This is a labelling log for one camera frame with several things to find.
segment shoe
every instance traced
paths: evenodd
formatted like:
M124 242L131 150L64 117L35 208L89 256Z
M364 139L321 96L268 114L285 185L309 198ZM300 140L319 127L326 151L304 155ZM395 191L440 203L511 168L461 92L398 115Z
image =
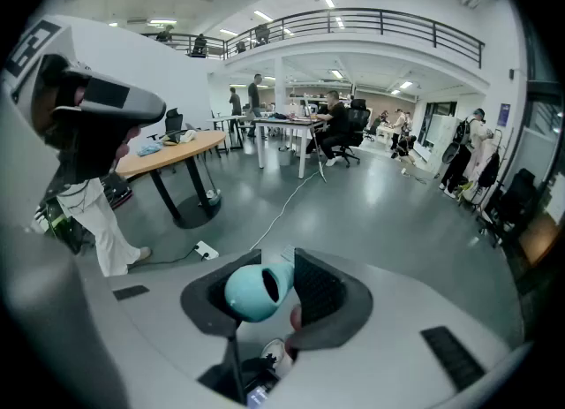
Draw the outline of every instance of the shoe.
M456 197L456 195L454 193L451 193L447 187L445 188L445 191L443 191L444 194L446 194L448 197L451 197L452 199L454 199Z
M137 263L138 261L146 260L153 253L153 251L149 247L142 247L140 251L141 252L139 253L139 258L134 263Z

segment poster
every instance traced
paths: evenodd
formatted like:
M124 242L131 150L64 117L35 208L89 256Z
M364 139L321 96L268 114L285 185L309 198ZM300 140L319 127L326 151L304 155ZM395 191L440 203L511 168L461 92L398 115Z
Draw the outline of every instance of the poster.
M506 123L509 121L509 113L510 105L501 104L501 111L498 114L498 122L496 124L498 126L506 126Z

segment black metal railing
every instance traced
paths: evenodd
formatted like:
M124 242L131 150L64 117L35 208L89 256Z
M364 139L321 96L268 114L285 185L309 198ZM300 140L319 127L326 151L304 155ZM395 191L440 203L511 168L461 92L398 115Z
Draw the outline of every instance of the black metal railing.
M275 19L226 41L226 56L313 34L365 33L402 36L444 48L469 58L481 68L485 44L475 37L433 19L401 11L339 8L306 11Z
M158 33L142 34L151 40L156 40ZM189 57L205 57L212 59L224 59L226 53L225 40L214 37L201 37L206 41L202 47L202 42L197 42L199 37L193 34L174 34L171 33L170 41L162 42L178 51L184 52Z

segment person wearing backpack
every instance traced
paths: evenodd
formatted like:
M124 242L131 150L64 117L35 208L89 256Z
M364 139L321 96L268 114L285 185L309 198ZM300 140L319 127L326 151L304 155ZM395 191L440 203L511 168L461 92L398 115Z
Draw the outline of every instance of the person wearing backpack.
M457 127L454 142L459 143L459 151L449 164L440 184L440 189L443 190L443 193L452 199L456 197L453 194L453 190L463 176L463 172L471 159L471 153L479 146L481 141L493 136L489 130L482 134L481 122L484 118L485 112L479 108Z

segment light blue object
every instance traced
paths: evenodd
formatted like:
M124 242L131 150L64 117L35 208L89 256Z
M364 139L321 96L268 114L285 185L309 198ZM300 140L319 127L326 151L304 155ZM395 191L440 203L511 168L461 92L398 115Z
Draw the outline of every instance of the light blue object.
M231 310L247 322L266 320L282 304L294 284L294 266L289 262L242 266L224 290Z
M138 156L151 155L157 153L162 148L161 142L155 142L153 144L145 145L140 151L138 151Z

